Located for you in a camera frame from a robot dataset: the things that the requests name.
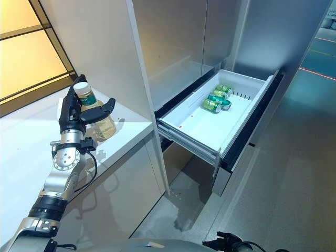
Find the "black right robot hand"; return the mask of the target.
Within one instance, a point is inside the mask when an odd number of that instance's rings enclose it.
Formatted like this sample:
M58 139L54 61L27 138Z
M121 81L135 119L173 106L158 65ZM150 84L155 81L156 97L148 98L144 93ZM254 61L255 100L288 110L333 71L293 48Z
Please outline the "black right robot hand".
M216 235L215 240L203 241L202 245L215 251L234 251L234 247L243 241L232 233L217 231Z

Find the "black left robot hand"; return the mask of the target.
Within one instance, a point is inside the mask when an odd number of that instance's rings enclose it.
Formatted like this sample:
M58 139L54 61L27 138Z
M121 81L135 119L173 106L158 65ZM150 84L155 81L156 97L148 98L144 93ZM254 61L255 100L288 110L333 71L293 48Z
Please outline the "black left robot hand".
M78 130L85 134L86 125L102 121L114 110L116 101L114 98L110 98L107 103L82 112L81 107L83 103L74 90L75 84L81 82L88 84L86 76L83 74L75 79L62 100L58 116L60 133L67 130Z

